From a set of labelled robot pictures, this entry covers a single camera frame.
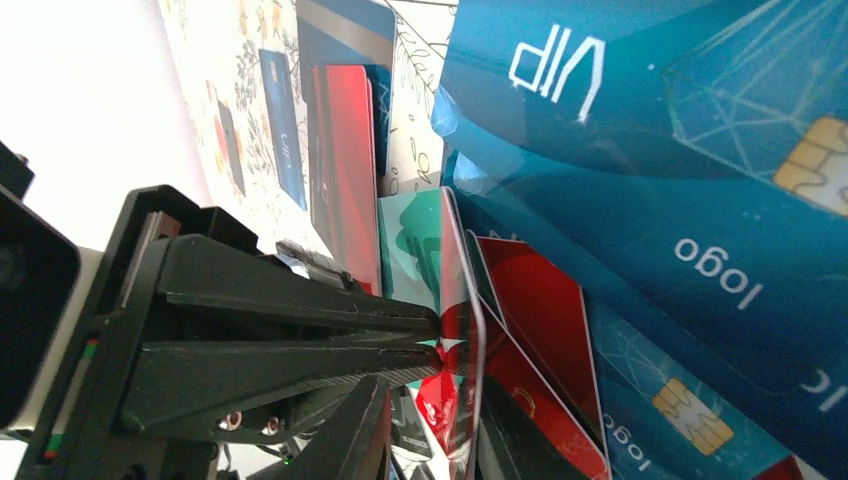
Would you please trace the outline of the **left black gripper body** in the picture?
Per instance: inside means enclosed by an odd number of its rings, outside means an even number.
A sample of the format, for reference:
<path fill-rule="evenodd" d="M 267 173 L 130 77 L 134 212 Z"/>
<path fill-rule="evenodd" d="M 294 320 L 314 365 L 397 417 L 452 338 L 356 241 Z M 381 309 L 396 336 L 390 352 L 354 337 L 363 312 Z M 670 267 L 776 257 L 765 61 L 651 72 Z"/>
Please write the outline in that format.
<path fill-rule="evenodd" d="M 22 203 L 33 179 L 26 161 L 8 148 L 1 151 L 1 189 Z M 120 355 L 130 349 L 114 341 L 127 306 L 125 282 L 135 274 L 150 220 L 172 224 L 180 235 L 201 234 L 219 242 L 255 252 L 258 238 L 247 226 L 219 207 L 202 208 L 168 185 L 137 189 L 125 200 L 81 314 L 71 335 L 54 382 L 20 463 L 20 479 L 64 479 L 74 459 L 94 457 L 93 443 L 78 428 L 84 420 L 99 420 L 109 429 L 115 420 L 111 406 L 92 406 L 97 382 Z"/>

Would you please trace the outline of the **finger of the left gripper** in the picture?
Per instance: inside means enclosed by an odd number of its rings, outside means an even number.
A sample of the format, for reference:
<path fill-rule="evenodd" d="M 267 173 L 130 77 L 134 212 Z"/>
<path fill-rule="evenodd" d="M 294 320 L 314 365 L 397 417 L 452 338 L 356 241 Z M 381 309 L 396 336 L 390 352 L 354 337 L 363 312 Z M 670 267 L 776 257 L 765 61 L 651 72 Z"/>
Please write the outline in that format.
<path fill-rule="evenodd" d="M 437 349 L 412 334 L 365 331 L 321 339 L 141 342 L 119 408 L 121 432 L 150 438 L 219 438 L 227 415 L 251 410 L 299 420 L 298 396 L 375 375 L 397 387 L 439 373 Z"/>
<path fill-rule="evenodd" d="M 172 305 L 234 320 L 436 335 L 430 308 L 303 278 L 200 235 L 169 242 L 157 291 Z"/>

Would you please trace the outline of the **teal card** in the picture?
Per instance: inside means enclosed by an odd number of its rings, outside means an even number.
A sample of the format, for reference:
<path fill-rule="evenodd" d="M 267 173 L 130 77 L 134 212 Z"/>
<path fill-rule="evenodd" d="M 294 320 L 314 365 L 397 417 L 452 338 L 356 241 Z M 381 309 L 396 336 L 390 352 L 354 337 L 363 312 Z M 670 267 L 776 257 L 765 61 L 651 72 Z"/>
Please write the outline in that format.
<path fill-rule="evenodd" d="M 485 321 L 454 192 L 448 187 L 378 202 L 386 297 L 431 309 L 435 373 L 392 393 L 394 479 L 473 479 Z"/>

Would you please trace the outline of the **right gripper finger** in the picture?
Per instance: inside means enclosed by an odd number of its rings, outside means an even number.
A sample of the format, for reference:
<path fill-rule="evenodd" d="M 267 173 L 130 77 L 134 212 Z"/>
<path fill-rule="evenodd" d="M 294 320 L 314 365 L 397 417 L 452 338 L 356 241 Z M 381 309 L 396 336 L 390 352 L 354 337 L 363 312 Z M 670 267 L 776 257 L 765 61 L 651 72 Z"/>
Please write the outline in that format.
<path fill-rule="evenodd" d="M 306 448 L 288 464 L 261 471 L 263 479 L 387 479 L 391 407 L 388 384 L 359 381 Z"/>

